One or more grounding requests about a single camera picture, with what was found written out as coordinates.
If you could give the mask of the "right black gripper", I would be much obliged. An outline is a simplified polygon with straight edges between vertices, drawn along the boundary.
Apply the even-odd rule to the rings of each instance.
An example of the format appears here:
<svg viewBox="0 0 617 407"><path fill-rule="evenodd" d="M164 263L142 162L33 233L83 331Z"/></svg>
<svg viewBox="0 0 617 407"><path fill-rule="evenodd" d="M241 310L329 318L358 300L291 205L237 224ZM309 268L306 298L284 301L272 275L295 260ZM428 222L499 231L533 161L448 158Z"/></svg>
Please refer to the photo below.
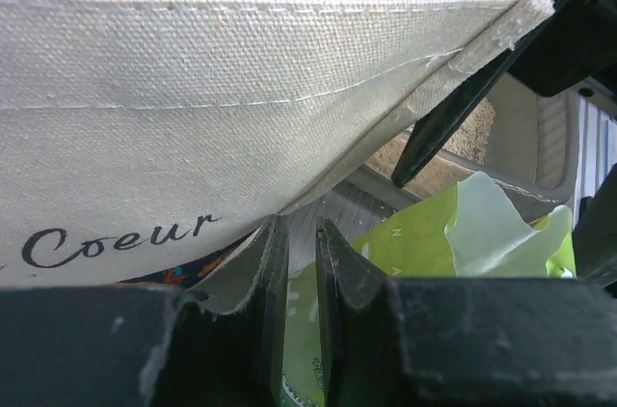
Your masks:
<svg viewBox="0 0 617 407"><path fill-rule="evenodd" d="M554 9L523 53L501 53L414 125L390 177L396 187L404 187L442 149L507 69L541 96L590 76L616 81L616 0L554 0Z"/></svg>

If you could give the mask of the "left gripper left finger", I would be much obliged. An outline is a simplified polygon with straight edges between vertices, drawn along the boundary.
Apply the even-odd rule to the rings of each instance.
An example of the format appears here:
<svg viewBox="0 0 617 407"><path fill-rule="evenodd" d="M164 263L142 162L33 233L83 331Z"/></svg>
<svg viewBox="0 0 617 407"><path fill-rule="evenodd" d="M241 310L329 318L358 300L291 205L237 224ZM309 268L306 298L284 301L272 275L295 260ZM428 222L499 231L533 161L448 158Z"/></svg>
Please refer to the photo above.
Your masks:
<svg viewBox="0 0 617 407"><path fill-rule="evenodd" d="M5 406L276 406L288 232L275 217L191 290L5 288Z"/></svg>

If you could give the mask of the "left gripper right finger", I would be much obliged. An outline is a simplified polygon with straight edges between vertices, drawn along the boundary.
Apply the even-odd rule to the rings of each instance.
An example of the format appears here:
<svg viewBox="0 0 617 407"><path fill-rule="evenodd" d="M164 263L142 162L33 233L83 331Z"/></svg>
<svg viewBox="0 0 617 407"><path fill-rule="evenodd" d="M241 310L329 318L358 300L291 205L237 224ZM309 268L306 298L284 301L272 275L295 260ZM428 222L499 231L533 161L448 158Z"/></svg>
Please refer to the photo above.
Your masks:
<svg viewBox="0 0 617 407"><path fill-rule="evenodd" d="M329 406L612 406L616 302L560 279L395 278L316 225Z"/></svg>

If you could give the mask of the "green cat litter bag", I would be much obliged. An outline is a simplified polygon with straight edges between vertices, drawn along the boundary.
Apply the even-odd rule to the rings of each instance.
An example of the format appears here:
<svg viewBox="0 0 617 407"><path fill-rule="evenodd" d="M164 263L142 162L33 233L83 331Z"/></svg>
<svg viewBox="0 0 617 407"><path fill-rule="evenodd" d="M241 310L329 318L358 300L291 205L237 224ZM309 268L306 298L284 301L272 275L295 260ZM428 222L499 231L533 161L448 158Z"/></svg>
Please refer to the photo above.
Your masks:
<svg viewBox="0 0 617 407"><path fill-rule="evenodd" d="M318 218L390 276L576 276L573 213L558 206L527 224L484 174L452 182L400 211L344 183L286 218L290 276L282 369L283 406L322 406L324 388L315 269Z"/></svg>

